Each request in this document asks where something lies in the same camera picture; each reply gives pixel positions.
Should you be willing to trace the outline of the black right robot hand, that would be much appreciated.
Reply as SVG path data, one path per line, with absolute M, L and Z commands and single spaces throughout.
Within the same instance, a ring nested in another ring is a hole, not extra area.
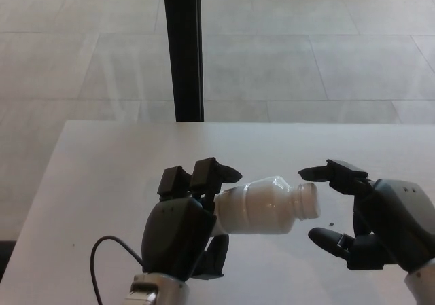
M 340 160 L 298 173 L 305 181 L 327 182 L 337 192 L 353 196 L 353 236 L 326 228 L 308 233 L 318 247 L 345 260 L 349 270 L 397 264 L 414 272 L 434 259 L 434 205 L 416 183 L 373 181 L 366 171 Z

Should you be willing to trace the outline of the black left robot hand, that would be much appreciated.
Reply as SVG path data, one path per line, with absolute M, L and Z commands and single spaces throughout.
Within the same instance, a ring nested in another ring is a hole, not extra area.
M 196 161 L 192 173 L 181 166 L 165 169 L 157 191 L 159 201 L 143 233 L 142 271 L 181 281 L 222 277 L 229 236 L 212 234 L 218 219 L 215 197 L 222 184 L 241 178 L 239 171 L 214 157 Z

